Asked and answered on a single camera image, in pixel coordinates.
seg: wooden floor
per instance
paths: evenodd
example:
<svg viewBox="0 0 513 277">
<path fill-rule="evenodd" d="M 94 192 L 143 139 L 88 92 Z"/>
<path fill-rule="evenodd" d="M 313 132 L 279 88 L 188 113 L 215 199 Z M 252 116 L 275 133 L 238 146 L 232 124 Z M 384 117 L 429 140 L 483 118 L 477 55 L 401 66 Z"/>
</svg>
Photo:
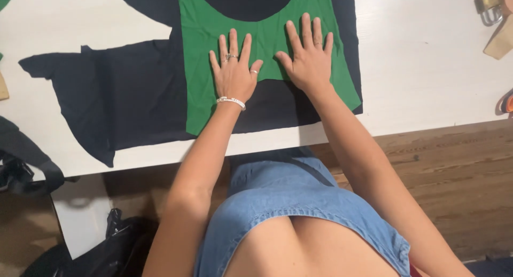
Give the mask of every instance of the wooden floor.
<svg viewBox="0 0 513 277">
<path fill-rule="evenodd" d="M 513 120 L 381 136 L 376 141 L 461 260 L 513 251 Z M 339 186 L 350 189 L 329 145 L 312 149 Z M 158 217 L 176 169 L 174 164 L 107 173 L 107 191 L 125 217 Z M 226 197 L 228 179 L 226 163 L 212 212 Z"/>
</svg>

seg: silver ring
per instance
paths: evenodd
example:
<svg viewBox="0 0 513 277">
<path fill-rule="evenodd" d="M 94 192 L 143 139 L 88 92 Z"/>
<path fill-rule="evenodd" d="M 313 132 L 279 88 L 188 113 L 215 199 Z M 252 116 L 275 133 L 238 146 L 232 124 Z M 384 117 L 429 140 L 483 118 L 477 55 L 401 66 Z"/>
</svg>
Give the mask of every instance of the silver ring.
<svg viewBox="0 0 513 277">
<path fill-rule="evenodd" d="M 232 54 L 226 54 L 226 60 L 229 60 L 230 58 L 239 58 L 239 56 L 232 55 Z"/>
</svg>

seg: person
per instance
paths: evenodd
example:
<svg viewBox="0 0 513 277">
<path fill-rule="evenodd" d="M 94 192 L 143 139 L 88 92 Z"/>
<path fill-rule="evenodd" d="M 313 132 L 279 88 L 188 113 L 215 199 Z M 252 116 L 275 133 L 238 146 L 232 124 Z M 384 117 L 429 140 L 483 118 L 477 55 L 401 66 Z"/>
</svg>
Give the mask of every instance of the person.
<svg viewBox="0 0 513 277">
<path fill-rule="evenodd" d="M 330 84 L 333 33 L 302 17 L 286 24 L 293 59 L 277 52 L 318 114 L 354 193 L 340 189 L 307 147 L 230 158 L 228 198 L 208 219 L 232 130 L 263 64 L 238 59 L 237 32 L 210 61 L 220 102 L 171 186 L 143 276 L 473 276 L 415 202 L 387 157 Z"/>
</svg>

